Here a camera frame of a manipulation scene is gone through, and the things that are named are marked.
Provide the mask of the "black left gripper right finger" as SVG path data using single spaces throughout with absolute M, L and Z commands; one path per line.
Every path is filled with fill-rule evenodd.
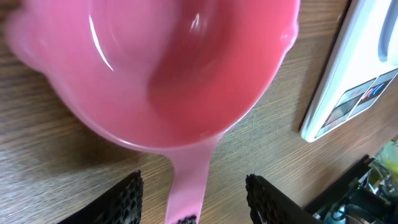
M 260 175 L 246 176 L 253 224 L 322 224 Z

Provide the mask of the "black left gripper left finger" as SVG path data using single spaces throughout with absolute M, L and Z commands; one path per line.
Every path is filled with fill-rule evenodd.
M 60 224 L 140 224 L 143 188 L 136 170 Z

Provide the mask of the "pink plastic scoop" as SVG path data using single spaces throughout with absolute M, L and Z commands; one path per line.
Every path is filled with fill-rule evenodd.
M 298 35 L 298 0 L 22 1 L 11 52 L 75 116 L 174 167 L 166 223 L 198 220 L 211 155 L 271 84 Z

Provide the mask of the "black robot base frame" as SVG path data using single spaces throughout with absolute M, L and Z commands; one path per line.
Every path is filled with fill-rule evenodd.
M 397 224 L 397 182 L 380 161 L 366 155 L 304 210 L 328 224 Z

